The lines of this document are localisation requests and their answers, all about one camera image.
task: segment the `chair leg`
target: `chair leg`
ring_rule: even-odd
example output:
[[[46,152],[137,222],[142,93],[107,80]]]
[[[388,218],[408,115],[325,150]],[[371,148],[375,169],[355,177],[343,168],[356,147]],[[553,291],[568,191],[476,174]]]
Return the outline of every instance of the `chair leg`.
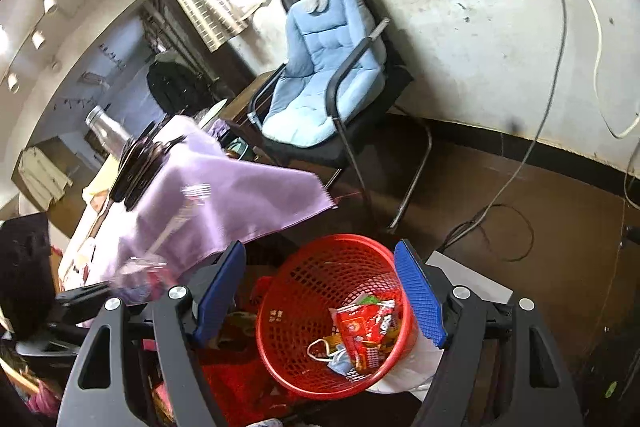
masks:
[[[334,118],[334,126],[336,131],[338,132],[338,135],[340,136],[340,139],[342,140],[342,144],[344,145],[344,149],[347,152],[347,157],[349,158],[349,163],[351,165],[351,167],[353,167],[353,170],[356,172],[356,176],[358,177],[358,183],[360,184],[360,190],[362,192],[362,199],[364,200],[364,204],[365,207],[367,208],[367,212],[369,213],[370,218],[372,219],[372,222],[375,223],[376,222],[376,216],[375,213],[373,212],[373,204],[371,202],[371,197],[369,195],[369,191],[367,190],[367,187],[364,184],[364,179],[362,177],[362,172],[360,172],[360,167],[358,167],[358,162],[356,161],[356,155],[353,152],[353,147],[351,146],[351,143],[349,142],[349,139],[347,138],[347,133],[346,133],[346,129],[344,126],[344,123],[342,122],[342,120],[340,118]]]
[[[413,115],[410,115],[409,113],[407,113],[407,111],[405,111],[402,107],[399,107],[399,105],[394,105],[394,107],[402,112],[404,115],[413,118],[416,123],[418,123],[418,125],[420,125],[421,127],[424,127],[426,133],[427,133],[427,150],[424,153],[424,156],[422,157],[422,160],[420,162],[420,166],[418,166],[418,170],[415,172],[414,174],[414,179],[411,181],[411,184],[409,185],[409,188],[407,189],[406,194],[404,195],[404,198],[402,198],[402,201],[400,203],[400,206],[398,207],[398,211],[396,212],[396,215],[394,217],[394,219],[391,221],[391,224],[386,228],[386,231],[388,233],[395,233],[396,229],[398,228],[398,224],[400,223],[400,220],[402,219],[402,216],[404,216],[404,213],[407,209],[407,207],[409,206],[409,202],[411,200],[411,196],[414,195],[414,190],[415,187],[418,184],[418,181],[420,180],[420,176],[422,175],[422,171],[424,170],[425,165],[427,165],[427,158],[429,157],[430,153],[431,153],[431,146],[433,145],[433,138],[431,137],[431,129],[429,129],[429,126],[424,123],[424,120],[421,120],[420,118],[416,118]]]
[[[338,178],[340,177],[343,171],[344,169],[338,169],[337,171],[334,172],[334,175],[331,176],[329,181],[327,181],[326,184],[324,185],[325,190],[329,190],[332,187],[332,185],[338,181]]]

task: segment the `blue gripper pad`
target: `blue gripper pad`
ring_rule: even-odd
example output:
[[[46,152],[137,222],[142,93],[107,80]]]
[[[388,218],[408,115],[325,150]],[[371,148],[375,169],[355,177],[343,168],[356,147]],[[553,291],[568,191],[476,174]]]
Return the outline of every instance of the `blue gripper pad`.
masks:
[[[404,241],[396,245],[394,250],[396,273],[411,303],[420,331],[442,349],[447,341],[447,332],[442,320],[442,305],[436,298],[412,250],[411,245]]]
[[[193,332],[193,339],[200,347],[206,347],[209,340],[220,331],[242,280],[246,267],[246,252],[242,243],[238,241],[230,251],[227,249],[218,262],[222,265],[202,296],[197,306],[197,314],[194,310],[194,318],[198,326]]]

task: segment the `basket rim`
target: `basket rim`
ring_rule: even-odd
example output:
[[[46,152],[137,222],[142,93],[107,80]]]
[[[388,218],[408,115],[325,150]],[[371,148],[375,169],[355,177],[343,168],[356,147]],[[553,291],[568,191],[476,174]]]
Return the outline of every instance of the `basket rim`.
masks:
[[[361,245],[366,245],[372,251],[375,251],[380,255],[389,265],[390,270],[396,274],[396,266],[394,263],[394,255],[393,253],[384,245],[379,243],[376,240],[371,239],[370,237],[366,237],[363,235],[357,235],[354,233],[337,233],[334,235],[325,235],[323,237],[319,237],[311,241],[310,243],[306,243],[303,245],[296,253],[291,255],[278,269],[278,273],[274,275],[274,281],[279,276],[280,272],[288,271],[290,268],[298,265],[298,257],[303,256],[305,253],[308,253],[309,250],[315,250],[319,243],[325,243],[326,241],[346,241],[348,243],[359,243]],[[294,393],[314,400],[336,400],[341,398],[347,398],[349,396],[353,396],[354,394],[360,393],[362,391],[366,391],[369,387],[379,382],[384,376],[396,365],[396,362],[400,359],[402,352],[404,351],[404,347],[406,346],[409,336],[411,334],[413,328],[413,311],[411,308],[411,304],[409,303],[409,299],[407,298],[404,290],[402,289],[402,284],[399,283],[400,291],[402,292],[402,306],[404,310],[404,320],[402,320],[402,325],[400,327],[400,333],[398,334],[398,339],[396,340],[396,344],[394,348],[391,350],[391,353],[383,362],[383,364],[378,368],[378,370],[369,375],[367,378],[363,380],[359,380],[358,382],[354,382],[352,386],[347,389],[343,389],[341,391],[331,391],[329,393],[316,393],[313,391],[306,391],[305,389],[300,389],[299,387],[289,383],[287,380],[282,378],[278,372],[273,368],[270,361],[268,360],[264,346],[263,346],[263,333],[262,333],[262,316],[264,311],[264,304],[267,301],[267,297],[271,291],[271,287],[265,293],[262,303],[260,304],[260,310],[258,311],[257,319],[256,319],[256,343],[258,346],[258,352],[260,353],[260,358],[262,359],[262,363],[265,365],[270,375],[285,389],[293,391]]]

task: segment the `chair armrest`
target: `chair armrest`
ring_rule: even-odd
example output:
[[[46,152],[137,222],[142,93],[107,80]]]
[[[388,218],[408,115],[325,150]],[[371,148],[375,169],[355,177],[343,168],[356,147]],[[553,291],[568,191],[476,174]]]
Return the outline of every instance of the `chair armrest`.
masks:
[[[275,70],[273,72],[273,74],[269,77],[269,80],[267,80],[264,84],[262,84],[262,87],[260,89],[258,89],[254,93],[254,95],[251,97],[246,117],[249,119],[249,121],[252,124],[254,124],[254,126],[260,132],[262,132],[262,123],[260,122],[260,118],[258,117],[258,114],[255,111],[255,105],[257,104],[258,99],[260,99],[260,97],[262,95],[264,95],[273,86],[273,84],[275,84],[278,81],[278,79],[282,76],[284,68],[286,68],[286,67],[287,67],[287,63],[286,62],[281,64],[278,67],[278,69]]]
[[[340,118],[337,104],[338,88],[340,87],[340,84],[349,72],[353,70],[355,65],[358,63],[358,60],[360,60],[360,57],[364,55],[364,52],[371,47],[373,42],[384,31],[389,22],[390,19],[388,17],[383,18],[380,21],[380,24],[373,29],[369,36],[364,37],[360,42],[358,42],[358,45],[353,49],[349,56],[344,59],[344,62],[340,64],[340,67],[335,71],[331,80],[329,80],[329,84],[326,88],[324,105],[327,115],[329,115],[333,120]]]

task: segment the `red basket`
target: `red basket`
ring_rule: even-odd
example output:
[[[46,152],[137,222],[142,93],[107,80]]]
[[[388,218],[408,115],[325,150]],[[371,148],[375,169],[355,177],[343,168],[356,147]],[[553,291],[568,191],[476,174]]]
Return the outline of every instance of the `red basket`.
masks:
[[[309,358],[306,348],[331,334],[329,308],[365,291],[401,287],[393,254],[372,239],[341,233],[309,243],[280,268],[260,306],[256,337],[262,361],[278,383],[307,398],[332,400],[366,390],[413,347],[411,338],[415,342],[404,293],[400,311],[405,317],[396,345],[374,374],[342,377]]]

